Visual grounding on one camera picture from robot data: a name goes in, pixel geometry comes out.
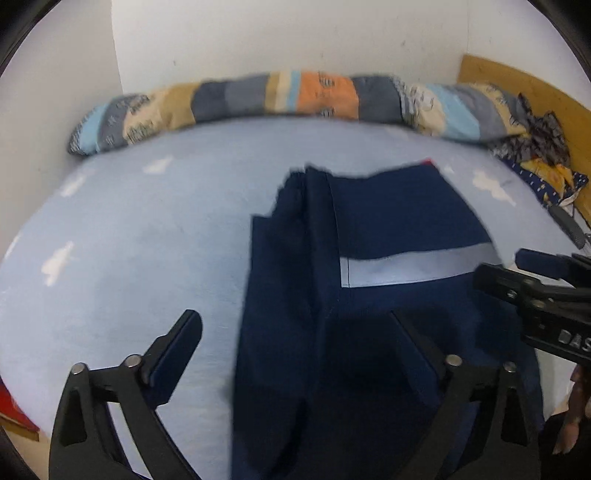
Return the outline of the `person's hand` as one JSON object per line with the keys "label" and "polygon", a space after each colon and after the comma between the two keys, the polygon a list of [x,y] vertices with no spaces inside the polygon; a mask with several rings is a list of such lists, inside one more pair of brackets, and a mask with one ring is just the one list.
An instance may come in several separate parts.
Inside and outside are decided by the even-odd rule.
{"label": "person's hand", "polygon": [[577,365],[571,375],[573,388],[568,399],[564,423],[554,446],[554,454],[569,453],[577,443],[582,420],[590,418],[590,376],[588,370]]}

